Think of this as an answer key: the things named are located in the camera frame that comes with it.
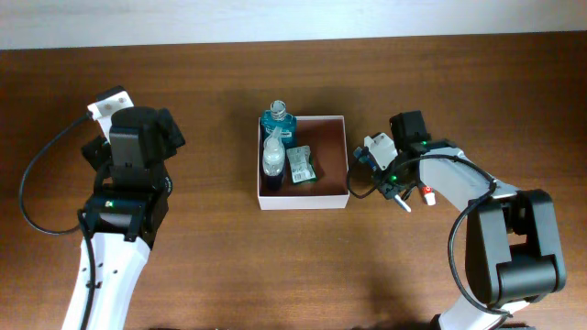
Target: brown wooden surface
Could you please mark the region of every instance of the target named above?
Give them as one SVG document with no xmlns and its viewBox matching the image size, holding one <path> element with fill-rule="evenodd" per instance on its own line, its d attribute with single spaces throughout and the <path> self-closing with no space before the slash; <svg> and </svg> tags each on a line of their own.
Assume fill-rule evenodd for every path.
<svg viewBox="0 0 587 330">
<path fill-rule="evenodd" d="M 278 98 L 294 115 L 344 115 L 349 151 L 421 109 L 434 137 L 491 174 L 549 192 L 568 284 L 515 320 L 585 328 L 586 54 L 585 33 L 2 51 L 0 327 L 61 326 L 81 235 L 27 226 L 18 181 L 95 94 L 123 84 L 135 104 L 168 107 L 187 140 L 167 162 L 170 212 L 127 328 L 427 322 L 457 298 L 445 248 L 457 211 L 443 198 L 413 198 L 411 214 L 377 194 L 343 210 L 260 211 L 257 118 Z M 98 132 L 85 124 L 34 170 L 27 205 L 41 224 L 76 223 L 93 182 L 79 148 Z"/>
</svg>

